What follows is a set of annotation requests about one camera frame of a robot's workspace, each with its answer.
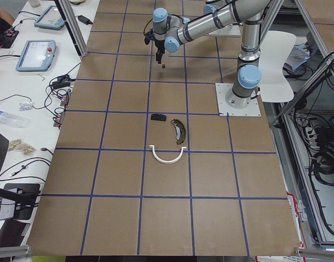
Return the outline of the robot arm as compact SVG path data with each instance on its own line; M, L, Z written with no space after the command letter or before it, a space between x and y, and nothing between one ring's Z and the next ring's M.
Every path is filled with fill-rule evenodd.
M262 13L268 1L207 1L204 14L194 20L170 14L165 8L153 12L152 28L144 32L144 42L154 42L156 61L162 62L166 51L177 52L192 42L218 29L237 22L243 24L241 49L237 58L237 79L225 99L233 108L243 109L261 81L260 57Z

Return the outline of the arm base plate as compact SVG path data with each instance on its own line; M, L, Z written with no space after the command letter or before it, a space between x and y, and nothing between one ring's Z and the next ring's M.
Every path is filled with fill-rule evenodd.
M235 96L232 83L215 83L219 116L260 117L255 92L248 98Z

